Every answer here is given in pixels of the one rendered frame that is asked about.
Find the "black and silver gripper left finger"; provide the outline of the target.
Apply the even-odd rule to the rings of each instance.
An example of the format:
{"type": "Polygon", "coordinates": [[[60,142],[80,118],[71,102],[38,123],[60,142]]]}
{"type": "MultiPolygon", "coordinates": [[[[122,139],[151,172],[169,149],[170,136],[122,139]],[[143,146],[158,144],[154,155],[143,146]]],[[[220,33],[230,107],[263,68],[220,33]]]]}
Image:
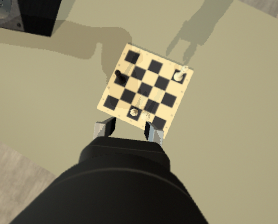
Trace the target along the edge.
{"type": "Polygon", "coordinates": [[[111,134],[115,130],[115,124],[116,124],[116,117],[110,117],[109,119],[103,122],[96,122],[93,140],[99,136],[106,136],[106,137],[111,136],[111,134]]]}

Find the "white chess knight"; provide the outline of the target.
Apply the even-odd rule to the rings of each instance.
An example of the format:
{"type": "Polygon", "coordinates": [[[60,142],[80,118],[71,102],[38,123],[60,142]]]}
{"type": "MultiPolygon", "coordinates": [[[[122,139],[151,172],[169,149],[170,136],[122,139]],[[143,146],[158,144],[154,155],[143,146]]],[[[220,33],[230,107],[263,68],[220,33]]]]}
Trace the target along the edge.
{"type": "Polygon", "coordinates": [[[131,115],[132,116],[136,116],[137,114],[138,114],[138,110],[136,110],[136,109],[131,110],[131,115]]]}

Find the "chessboard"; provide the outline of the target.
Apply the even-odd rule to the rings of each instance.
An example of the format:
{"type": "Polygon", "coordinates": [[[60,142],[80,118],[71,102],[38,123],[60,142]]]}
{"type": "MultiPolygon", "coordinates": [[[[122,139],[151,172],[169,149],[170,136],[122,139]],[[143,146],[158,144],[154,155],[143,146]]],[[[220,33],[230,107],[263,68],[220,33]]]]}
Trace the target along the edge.
{"type": "Polygon", "coordinates": [[[151,122],[164,131],[171,125],[193,71],[188,70],[181,81],[174,79],[183,67],[144,50],[126,44],[115,70],[126,78],[119,84],[115,70],[97,109],[145,130],[141,118],[149,113],[151,122]],[[138,110],[136,116],[131,110],[138,110]]]}

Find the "black chess piece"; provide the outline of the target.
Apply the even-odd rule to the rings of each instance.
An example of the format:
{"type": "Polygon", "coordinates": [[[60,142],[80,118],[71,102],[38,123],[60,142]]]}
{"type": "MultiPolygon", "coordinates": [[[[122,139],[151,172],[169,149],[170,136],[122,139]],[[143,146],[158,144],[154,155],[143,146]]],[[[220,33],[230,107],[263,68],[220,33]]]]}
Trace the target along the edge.
{"type": "Polygon", "coordinates": [[[114,73],[118,77],[117,81],[119,84],[124,84],[126,82],[126,78],[124,76],[121,76],[120,70],[115,70],[114,73]]]}

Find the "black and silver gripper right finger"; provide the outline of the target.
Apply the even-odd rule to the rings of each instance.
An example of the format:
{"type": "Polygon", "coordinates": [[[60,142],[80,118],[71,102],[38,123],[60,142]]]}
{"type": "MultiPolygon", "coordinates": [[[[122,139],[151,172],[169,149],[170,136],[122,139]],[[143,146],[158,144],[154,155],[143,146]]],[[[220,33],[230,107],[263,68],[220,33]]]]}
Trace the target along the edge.
{"type": "Polygon", "coordinates": [[[146,121],[144,134],[148,141],[156,142],[162,147],[164,136],[164,131],[162,129],[158,129],[151,122],[146,121]]]}

